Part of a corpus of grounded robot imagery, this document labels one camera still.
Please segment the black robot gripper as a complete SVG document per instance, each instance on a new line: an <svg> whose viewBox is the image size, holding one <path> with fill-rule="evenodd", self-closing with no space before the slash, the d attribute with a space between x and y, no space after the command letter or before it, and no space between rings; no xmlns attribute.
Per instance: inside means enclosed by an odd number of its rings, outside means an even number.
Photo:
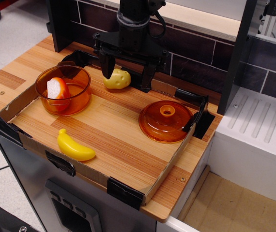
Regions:
<svg viewBox="0 0 276 232"><path fill-rule="evenodd" d="M102 74L109 79L115 60L145 65L142 72L141 90L149 92L156 67L166 65L169 52L157 44L150 34L149 24L143 27L120 25L116 32L96 32L94 52L98 55Z"/></svg>

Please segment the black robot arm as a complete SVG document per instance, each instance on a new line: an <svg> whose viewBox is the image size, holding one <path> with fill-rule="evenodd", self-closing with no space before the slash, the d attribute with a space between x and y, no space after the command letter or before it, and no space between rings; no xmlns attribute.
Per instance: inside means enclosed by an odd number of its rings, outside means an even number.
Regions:
<svg viewBox="0 0 276 232"><path fill-rule="evenodd" d="M94 52L99 57L102 74L109 79L115 60L125 60L143 66L138 88L148 92L156 72L164 70L168 50L155 42L164 33L151 35L149 22L155 16L165 28L166 23L158 10L165 6L163 0L122 0L117 11L118 32L97 32Z"/></svg>

